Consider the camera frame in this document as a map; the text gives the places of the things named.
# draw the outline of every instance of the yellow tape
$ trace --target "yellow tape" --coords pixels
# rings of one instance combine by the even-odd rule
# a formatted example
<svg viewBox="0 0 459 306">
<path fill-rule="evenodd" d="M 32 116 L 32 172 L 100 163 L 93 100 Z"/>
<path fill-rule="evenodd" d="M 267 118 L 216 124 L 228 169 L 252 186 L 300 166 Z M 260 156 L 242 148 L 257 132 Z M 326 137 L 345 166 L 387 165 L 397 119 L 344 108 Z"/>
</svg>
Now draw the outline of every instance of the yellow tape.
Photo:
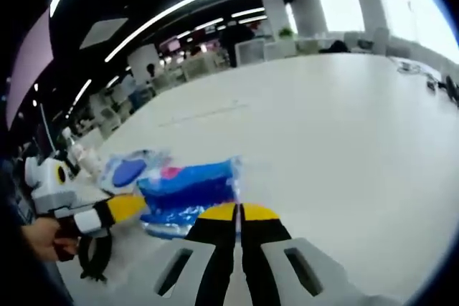
<svg viewBox="0 0 459 306">
<path fill-rule="evenodd" d="M 107 201 L 115 223 L 124 221 L 146 208 L 145 199 L 137 195 L 119 195 Z"/>
<path fill-rule="evenodd" d="M 207 209 L 204 213 L 199 215 L 199 219 L 209 219 L 209 220 L 232 220 L 232 213 L 235 210 L 235 203 L 230 202 L 228 204 L 220 204 Z"/>
<path fill-rule="evenodd" d="M 245 221 L 273 220 L 279 216 L 272 210 L 257 204 L 243 204 Z"/>
</svg>

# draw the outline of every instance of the person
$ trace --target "person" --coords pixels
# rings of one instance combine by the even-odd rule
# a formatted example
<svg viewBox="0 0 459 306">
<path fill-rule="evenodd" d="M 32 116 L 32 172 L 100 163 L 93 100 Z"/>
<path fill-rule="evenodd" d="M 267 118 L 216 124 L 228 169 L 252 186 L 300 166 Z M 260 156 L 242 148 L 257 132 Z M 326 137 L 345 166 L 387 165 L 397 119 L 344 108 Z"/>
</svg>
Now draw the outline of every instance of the person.
<svg viewBox="0 0 459 306">
<path fill-rule="evenodd" d="M 254 36 L 255 34 L 249 27 L 239 23 L 228 23 L 228 27 L 223 30 L 220 37 L 220 44 L 228 52 L 231 67 L 237 66 L 235 45 L 240 42 L 250 41 Z"/>
<path fill-rule="evenodd" d="M 146 70 L 150 74 L 150 77 L 153 79 L 155 77 L 155 65 L 154 64 L 146 65 Z"/>
<path fill-rule="evenodd" d="M 155 65 L 154 64 L 146 65 L 146 70 L 150 74 L 151 79 L 153 79 L 155 77 Z M 154 88 L 151 89 L 151 95 L 153 97 L 156 96 L 156 91 L 154 90 Z"/>
<path fill-rule="evenodd" d="M 327 53 L 350 53 L 351 51 L 346 46 L 343 41 L 336 40 L 328 49 L 320 49 L 319 53 L 327 54 Z"/>
<path fill-rule="evenodd" d="M 142 102 L 138 96 L 137 83 L 132 72 L 128 72 L 128 74 L 124 77 L 121 82 L 121 89 L 124 94 L 128 96 L 134 112 L 137 111 L 142 106 Z"/>
<path fill-rule="evenodd" d="M 46 306 L 71 305 L 71 299 L 52 280 L 44 262 L 57 261 L 55 245 L 76 254 L 74 239 L 57 239 L 59 223 L 39 218 L 30 225 L 18 225 L 17 216 L 0 195 L 2 299 L 29 305 L 40 302 Z"/>
<path fill-rule="evenodd" d="M 192 57 L 195 57 L 196 55 L 200 54 L 201 52 L 202 52 L 202 50 L 201 50 L 200 46 L 194 46 L 193 48 L 191 48 L 190 55 Z"/>
</svg>

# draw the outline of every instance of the robotic hand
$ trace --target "robotic hand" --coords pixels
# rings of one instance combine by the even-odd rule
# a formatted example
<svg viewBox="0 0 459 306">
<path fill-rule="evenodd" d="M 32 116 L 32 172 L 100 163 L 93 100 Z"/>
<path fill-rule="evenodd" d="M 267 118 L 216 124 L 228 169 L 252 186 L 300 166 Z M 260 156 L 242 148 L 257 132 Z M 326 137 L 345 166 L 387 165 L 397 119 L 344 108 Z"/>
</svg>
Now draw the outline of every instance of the robotic hand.
<svg viewBox="0 0 459 306">
<path fill-rule="evenodd" d="M 81 206 L 77 184 L 71 181 L 67 166 L 53 158 L 41 165 L 36 158 L 25 163 L 24 179 L 33 188 L 32 200 L 38 216 L 56 218 L 60 224 L 57 237 L 78 238 L 78 258 L 83 269 L 81 278 L 91 277 L 105 281 L 103 271 L 108 265 L 112 249 L 109 228 L 117 222 L 130 218 L 146 206 L 143 197 L 123 195 L 95 204 Z M 95 250 L 89 258 L 89 246 L 95 239 Z M 55 246 L 59 260 L 72 260 L 69 254 Z"/>
<path fill-rule="evenodd" d="M 252 204 L 205 211 L 185 239 L 163 245 L 143 262 L 148 278 L 133 274 L 116 298 L 130 306 L 146 300 L 149 305 L 223 305 L 239 219 L 242 268 L 254 306 L 399 305 L 361 293 L 341 265 L 307 240 L 292 239 L 277 214 Z M 172 286 L 171 296 L 163 297 Z"/>
</svg>

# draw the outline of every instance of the white table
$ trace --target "white table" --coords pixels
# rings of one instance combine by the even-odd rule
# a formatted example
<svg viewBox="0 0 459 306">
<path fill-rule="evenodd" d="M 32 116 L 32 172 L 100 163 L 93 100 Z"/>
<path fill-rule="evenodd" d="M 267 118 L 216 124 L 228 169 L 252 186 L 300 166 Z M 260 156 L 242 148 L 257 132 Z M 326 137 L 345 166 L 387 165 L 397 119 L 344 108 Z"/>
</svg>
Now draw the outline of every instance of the white table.
<svg viewBox="0 0 459 306">
<path fill-rule="evenodd" d="M 175 164 L 242 155 L 242 200 L 276 210 L 368 294 L 407 300 L 441 262 L 459 221 L 459 111 L 386 57 L 325 54 L 228 70 L 161 93 L 100 148 L 170 148 Z M 109 283 L 60 271 L 77 305 L 116 290 L 161 244 L 114 229 Z M 239 293 L 230 293 L 231 297 Z M 228 305 L 244 302 L 232 302 Z"/>
<path fill-rule="evenodd" d="M 442 79 L 442 74 L 438 72 L 435 68 L 429 66 L 428 64 L 425 64 L 424 62 L 419 62 L 411 59 L 407 59 L 404 57 L 389 57 L 397 65 L 397 67 L 402 67 L 403 63 L 410 64 L 412 66 L 419 66 L 420 71 L 419 73 L 416 73 L 416 75 L 425 75 L 426 73 L 429 73 L 432 75 L 432 77 L 439 82 L 441 82 Z"/>
</svg>

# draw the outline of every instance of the pink fabric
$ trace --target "pink fabric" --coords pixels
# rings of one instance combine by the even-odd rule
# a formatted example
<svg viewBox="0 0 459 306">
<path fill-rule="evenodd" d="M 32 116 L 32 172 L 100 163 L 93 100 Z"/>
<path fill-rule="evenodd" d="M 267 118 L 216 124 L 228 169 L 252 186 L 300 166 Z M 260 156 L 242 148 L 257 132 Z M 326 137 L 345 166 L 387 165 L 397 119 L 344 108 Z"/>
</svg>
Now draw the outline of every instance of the pink fabric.
<svg viewBox="0 0 459 306">
<path fill-rule="evenodd" d="M 181 170 L 182 168 L 163 168 L 161 170 L 161 177 L 165 179 L 173 179 Z"/>
<path fill-rule="evenodd" d="M 48 9 L 30 29 L 16 57 L 6 100 L 6 124 L 8 129 L 11 128 L 27 93 L 53 58 L 49 38 Z"/>
</svg>

